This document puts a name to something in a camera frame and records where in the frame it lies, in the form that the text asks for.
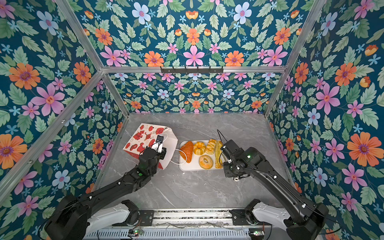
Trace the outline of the red white paper bag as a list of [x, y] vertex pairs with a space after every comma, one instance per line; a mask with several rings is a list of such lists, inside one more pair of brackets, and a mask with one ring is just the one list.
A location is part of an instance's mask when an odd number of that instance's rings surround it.
[[125, 144], [123, 150], [132, 157], [138, 159], [139, 155], [146, 149], [152, 148], [158, 135], [164, 136], [163, 148], [167, 153], [163, 160], [160, 160], [158, 168], [164, 170], [172, 162], [174, 154], [181, 152], [177, 149], [178, 138], [173, 130], [166, 126], [141, 124], [130, 140]]

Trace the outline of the long yellow fake bread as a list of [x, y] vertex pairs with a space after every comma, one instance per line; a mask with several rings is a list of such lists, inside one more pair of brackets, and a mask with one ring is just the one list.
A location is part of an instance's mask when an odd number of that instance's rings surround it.
[[215, 146], [215, 168], [216, 169], [222, 169], [223, 168], [223, 161], [221, 159], [222, 150], [223, 147], [222, 141], [217, 141]]

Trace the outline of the golden croissant fake bread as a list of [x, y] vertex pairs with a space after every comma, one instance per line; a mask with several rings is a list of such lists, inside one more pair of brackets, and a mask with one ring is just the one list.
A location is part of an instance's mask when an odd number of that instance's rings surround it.
[[215, 153], [217, 140], [210, 139], [206, 145], [206, 154], [213, 155]]

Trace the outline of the orange round fake bread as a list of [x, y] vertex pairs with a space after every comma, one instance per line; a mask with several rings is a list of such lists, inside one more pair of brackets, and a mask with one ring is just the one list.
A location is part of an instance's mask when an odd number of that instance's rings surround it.
[[202, 155], [199, 158], [199, 165], [204, 170], [209, 170], [213, 167], [214, 161], [208, 155]]

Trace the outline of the yellow bundt fake bread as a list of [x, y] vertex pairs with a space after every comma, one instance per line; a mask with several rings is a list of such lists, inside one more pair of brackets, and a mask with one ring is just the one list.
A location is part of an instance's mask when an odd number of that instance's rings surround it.
[[193, 152], [197, 156], [202, 156], [206, 152], [206, 144], [203, 142], [196, 142], [193, 146]]

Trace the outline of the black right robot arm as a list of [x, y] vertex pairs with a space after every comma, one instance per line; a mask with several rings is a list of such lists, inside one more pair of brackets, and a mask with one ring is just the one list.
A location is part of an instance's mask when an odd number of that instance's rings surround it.
[[245, 208], [250, 224], [268, 223], [287, 232], [292, 240], [314, 240], [326, 223], [329, 214], [324, 204], [316, 204], [299, 193], [270, 164], [256, 148], [240, 148], [234, 141], [222, 147], [227, 178], [239, 180], [252, 177], [258, 180], [282, 205], [280, 208], [252, 200]]

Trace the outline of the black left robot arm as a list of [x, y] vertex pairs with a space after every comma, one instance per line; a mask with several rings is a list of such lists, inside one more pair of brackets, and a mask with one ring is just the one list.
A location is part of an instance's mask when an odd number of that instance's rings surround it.
[[157, 172], [159, 161], [166, 153], [166, 150], [146, 148], [139, 156], [139, 164], [115, 182], [79, 197], [64, 197], [44, 227], [48, 236], [52, 240], [81, 240], [89, 233], [114, 224], [136, 225], [139, 208], [132, 201], [107, 206], [144, 187]]

